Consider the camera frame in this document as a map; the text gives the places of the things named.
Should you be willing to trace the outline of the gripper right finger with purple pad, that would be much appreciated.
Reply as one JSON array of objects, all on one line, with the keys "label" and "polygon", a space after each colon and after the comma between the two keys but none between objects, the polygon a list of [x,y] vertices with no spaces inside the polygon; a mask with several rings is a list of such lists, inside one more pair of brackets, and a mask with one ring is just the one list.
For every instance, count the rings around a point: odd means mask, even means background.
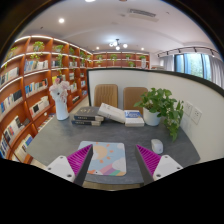
[{"label": "gripper right finger with purple pad", "polygon": [[182,169],[169,155],[160,156],[140,145],[136,146],[135,155],[145,185]]}]

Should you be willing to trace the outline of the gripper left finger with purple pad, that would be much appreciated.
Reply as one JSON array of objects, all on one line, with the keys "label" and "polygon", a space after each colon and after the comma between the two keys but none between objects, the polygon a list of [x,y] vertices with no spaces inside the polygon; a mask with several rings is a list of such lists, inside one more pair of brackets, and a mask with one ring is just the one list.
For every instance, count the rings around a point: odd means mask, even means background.
[{"label": "gripper left finger with purple pad", "polygon": [[60,155],[46,170],[65,180],[82,186],[93,156],[93,145],[87,145],[68,157]]}]

